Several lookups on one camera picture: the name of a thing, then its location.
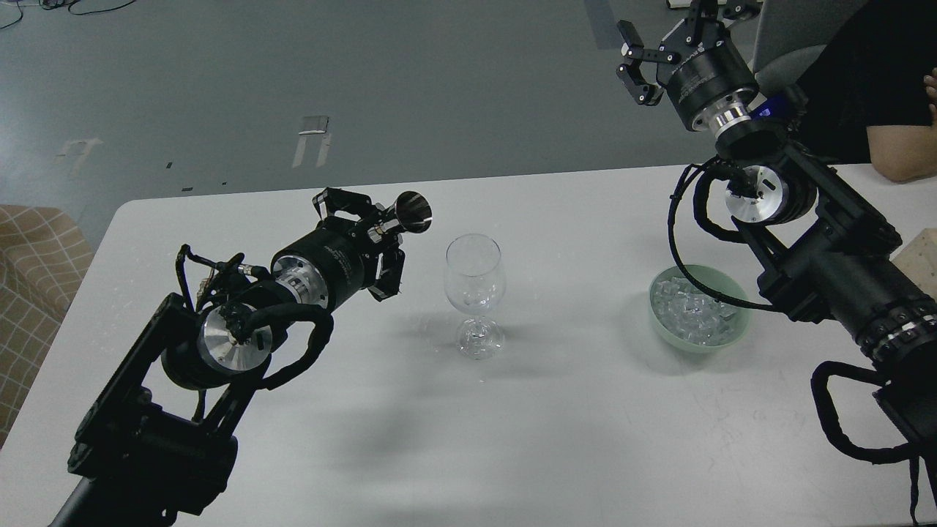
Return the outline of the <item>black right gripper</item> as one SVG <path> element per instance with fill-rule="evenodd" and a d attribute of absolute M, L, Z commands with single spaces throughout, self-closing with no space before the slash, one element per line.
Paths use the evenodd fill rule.
<path fill-rule="evenodd" d="M 635 26 L 619 20 L 623 45 L 616 74 L 637 104 L 655 106 L 664 89 L 687 130 L 723 133 L 750 120 L 747 107 L 760 91 L 731 29 L 757 18 L 762 1 L 690 1 L 689 9 L 677 26 L 677 44 L 691 51 L 680 53 L 663 45 L 646 49 Z M 646 62 L 659 64 L 659 84 L 643 76 Z"/>

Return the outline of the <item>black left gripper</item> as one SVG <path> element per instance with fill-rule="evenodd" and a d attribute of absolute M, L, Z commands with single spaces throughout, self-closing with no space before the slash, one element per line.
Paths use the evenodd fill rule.
<path fill-rule="evenodd" d="M 272 276 L 299 304 L 333 313 L 357 294 L 369 291 L 378 302 L 400 293 L 404 251 L 392 249 L 392 236 L 375 243 L 369 227 L 387 211 L 371 197 L 326 187 L 313 198 L 316 229 L 272 257 Z"/>

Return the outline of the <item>person's hand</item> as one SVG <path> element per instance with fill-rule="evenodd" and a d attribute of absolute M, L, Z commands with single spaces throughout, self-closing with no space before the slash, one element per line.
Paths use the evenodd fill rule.
<path fill-rule="evenodd" d="M 933 122 L 936 122 L 937 119 L 937 69 L 934 67 L 929 73 L 927 73 L 924 78 L 924 87 L 927 94 L 927 103 L 928 111 L 930 111 L 930 117 Z"/>

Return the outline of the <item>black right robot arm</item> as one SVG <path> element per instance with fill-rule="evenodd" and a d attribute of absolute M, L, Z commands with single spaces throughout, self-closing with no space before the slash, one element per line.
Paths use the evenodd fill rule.
<path fill-rule="evenodd" d="M 667 237 L 677 268 L 703 293 L 792 321 L 839 321 L 873 368 L 826 361 L 810 380 L 824 435 L 848 457 L 909 463 L 909 513 L 918 477 L 935 484 L 935 300 L 892 261 L 900 234 L 829 166 L 792 138 L 806 94 L 786 86 L 753 109 L 761 87 L 731 40 L 736 21 L 762 11 L 754 1 L 693 1 L 655 47 L 628 20 L 618 22 L 618 77 L 639 105 L 666 94 L 690 131 L 712 132 L 716 156 L 687 166 L 670 196 Z M 717 239 L 745 244 L 760 261 L 764 303 L 744 301 L 693 277 L 676 246 L 679 204 L 694 187 L 693 214 Z M 877 386 L 874 398 L 905 443 L 857 446 L 841 430 L 829 393 L 839 376 Z"/>

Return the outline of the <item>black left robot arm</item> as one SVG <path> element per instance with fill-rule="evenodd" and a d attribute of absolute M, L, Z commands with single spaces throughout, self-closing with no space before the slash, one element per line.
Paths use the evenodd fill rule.
<path fill-rule="evenodd" d="M 53 526 L 171 526 L 224 493 L 235 428 L 258 390 L 303 374 L 330 343 L 332 314 L 358 291 L 400 290 L 405 231 L 422 233 L 422 194 L 391 206 L 341 189 L 314 197 L 313 231 L 268 266 L 213 261 L 183 244 L 165 297 L 81 420 L 67 469 L 81 477 Z"/>

